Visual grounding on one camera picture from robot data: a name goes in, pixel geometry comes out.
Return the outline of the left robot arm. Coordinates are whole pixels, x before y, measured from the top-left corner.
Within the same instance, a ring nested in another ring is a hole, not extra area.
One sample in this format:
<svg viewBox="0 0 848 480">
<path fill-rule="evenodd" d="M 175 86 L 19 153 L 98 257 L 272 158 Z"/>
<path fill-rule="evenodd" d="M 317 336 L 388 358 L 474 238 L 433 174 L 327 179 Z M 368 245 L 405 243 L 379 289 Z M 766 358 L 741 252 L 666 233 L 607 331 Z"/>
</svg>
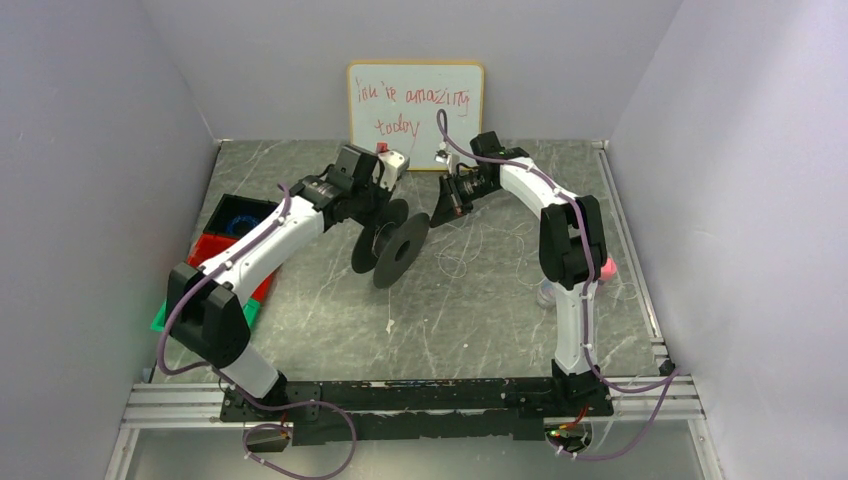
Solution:
<svg viewBox="0 0 848 480">
<path fill-rule="evenodd" d="M 409 166 L 402 153 L 379 145 L 372 152 L 346 144 L 321 173 L 284 187 L 281 203 L 244 237 L 198 267 L 175 266 L 167 284 L 167 319 L 157 365 L 167 375 L 183 373 L 166 364 L 173 339 L 228 383 L 270 409 L 288 404 L 286 376 L 251 344 L 244 303 L 298 249 L 334 225 L 352 219 L 373 224 L 391 200 Z"/>
</svg>

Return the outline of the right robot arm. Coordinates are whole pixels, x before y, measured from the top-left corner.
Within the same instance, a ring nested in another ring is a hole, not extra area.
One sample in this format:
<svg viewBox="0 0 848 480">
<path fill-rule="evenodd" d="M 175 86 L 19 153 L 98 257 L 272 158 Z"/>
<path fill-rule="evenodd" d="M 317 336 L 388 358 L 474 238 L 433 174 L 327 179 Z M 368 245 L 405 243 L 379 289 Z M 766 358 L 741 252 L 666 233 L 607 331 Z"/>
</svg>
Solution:
<svg viewBox="0 0 848 480">
<path fill-rule="evenodd" d="M 552 375 L 561 382 L 601 380 L 594 358 L 594 297 L 608 249 L 599 201 L 560 186 L 520 148 L 507 149 L 494 132 L 471 141 L 467 152 L 445 129 L 437 160 L 447 166 L 430 219 L 433 228 L 470 214 L 489 194 L 512 194 L 539 221 L 538 261 L 554 289 L 557 344 Z"/>
</svg>

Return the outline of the black cable spool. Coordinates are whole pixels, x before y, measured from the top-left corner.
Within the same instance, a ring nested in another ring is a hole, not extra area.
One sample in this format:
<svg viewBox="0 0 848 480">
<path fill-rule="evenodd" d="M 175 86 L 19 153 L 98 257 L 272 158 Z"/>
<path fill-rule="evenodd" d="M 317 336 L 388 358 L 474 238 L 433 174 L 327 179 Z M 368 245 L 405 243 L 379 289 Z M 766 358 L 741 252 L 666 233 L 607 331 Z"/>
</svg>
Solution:
<svg viewBox="0 0 848 480">
<path fill-rule="evenodd" d="M 430 216 L 425 212 L 411 215 L 406 200 L 391 200 L 359 234 L 351 255 L 352 270 L 357 274 L 372 272 L 375 288 L 390 288 L 418 258 L 429 223 Z"/>
</svg>

